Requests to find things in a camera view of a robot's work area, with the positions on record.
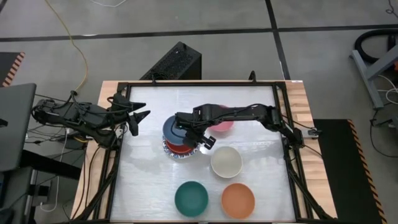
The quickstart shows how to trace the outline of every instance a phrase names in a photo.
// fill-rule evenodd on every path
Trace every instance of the white bowl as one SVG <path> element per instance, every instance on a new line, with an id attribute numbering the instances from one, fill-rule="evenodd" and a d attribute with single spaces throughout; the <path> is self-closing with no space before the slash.
<path id="1" fill-rule="evenodd" d="M 211 168 L 223 178 L 232 178 L 240 173 L 243 161 L 240 153 L 229 146 L 223 146 L 211 156 Z"/>

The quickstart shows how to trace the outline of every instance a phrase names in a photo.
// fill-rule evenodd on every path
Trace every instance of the black box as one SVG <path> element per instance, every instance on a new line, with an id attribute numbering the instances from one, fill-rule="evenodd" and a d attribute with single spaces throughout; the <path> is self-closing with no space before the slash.
<path id="1" fill-rule="evenodd" d="M 201 80 L 201 53 L 178 42 L 140 80 Z"/>

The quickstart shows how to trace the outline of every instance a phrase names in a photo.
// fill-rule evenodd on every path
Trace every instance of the teal bowl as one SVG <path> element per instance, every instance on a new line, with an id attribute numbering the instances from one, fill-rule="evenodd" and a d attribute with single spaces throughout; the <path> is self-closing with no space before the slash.
<path id="1" fill-rule="evenodd" d="M 186 217 L 196 217 L 202 214 L 209 202 L 206 188 L 196 182 L 183 183 L 176 191 L 174 203 L 177 210 Z"/>

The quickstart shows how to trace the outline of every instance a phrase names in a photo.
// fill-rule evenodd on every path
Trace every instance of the white table surface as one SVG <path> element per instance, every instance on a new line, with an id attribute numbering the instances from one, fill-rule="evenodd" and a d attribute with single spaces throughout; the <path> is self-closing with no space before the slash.
<path id="1" fill-rule="evenodd" d="M 132 87 L 130 100 L 145 102 L 139 111 L 151 113 L 139 124 L 139 135 L 124 137 L 112 221 L 226 221 L 221 193 L 235 182 L 246 184 L 254 193 L 256 207 L 246 220 L 292 221 L 294 211 L 279 133 L 257 121 L 235 122 L 227 134 L 213 134 L 212 150 L 200 148 L 186 159 L 176 160 L 162 149 L 164 121 L 176 112 L 214 103 L 248 106 L 262 103 L 275 106 L 269 86 L 158 86 Z M 243 157 L 241 173 L 232 179 L 218 177 L 210 167 L 210 157 L 221 146 L 235 147 Z M 177 188 L 186 181 L 203 184 L 209 195 L 206 210 L 195 218 L 181 215 L 174 205 Z"/>

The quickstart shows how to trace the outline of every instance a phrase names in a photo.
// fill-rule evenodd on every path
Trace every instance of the yellow cable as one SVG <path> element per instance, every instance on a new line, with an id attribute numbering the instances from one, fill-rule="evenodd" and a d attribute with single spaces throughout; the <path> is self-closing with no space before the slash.
<path id="1" fill-rule="evenodd" d="M 70 34 L 70 32 L 69 32 L 69 30 L 68 30 L 68 28 L 67 28 L 67 25 L 65 25 L 65 23 L 62 21 L 61 17 L 58 15 L 58 13 L 55 11 L 55 9 L 51 6 L 51 4 L 49 3 L 48 0 L 44 0 L 44 1 L 45 1 L 45 2 L 47 3 L 47 5 L 51 8 L 51 10 L 55 13 L 55 15 L 58 17 L 58 20 L 62 23 L 63 27 L 64 27 L 65 30 L 68 32 L 70 42 L 71 42 L 72 45 L 80 52 L 81 57 L 83 57 L 83 60 L 84 60 L 84 62 L 85 62 L 85 67 L 86 67 L 85 77 L 83 78 L 83 80 L 81 81 L 81 83 L 80 83 L 80 84 L 77 86 L 77 88 L 75 89 L 75 91 L 77 92 L 77 91 L 84 85 L 84 83 L 85 83 L 86 80 L 87 80 L 88 65 L 87 65 L 86 57 L 85 57 L 85 55 L 83 54 L 83 52 L 75 45 L 75 43 L 74 43 L 74 41 L 73 41 L 73 38 L 72 38 L 72 35 Z"/>
<path id="2" fill-rule="evenodd" d="M 73 137 L 76 141 L 81 142 L 81 143 L 88 143 L 88 140 L 81 140 L 77 137 Z"/>

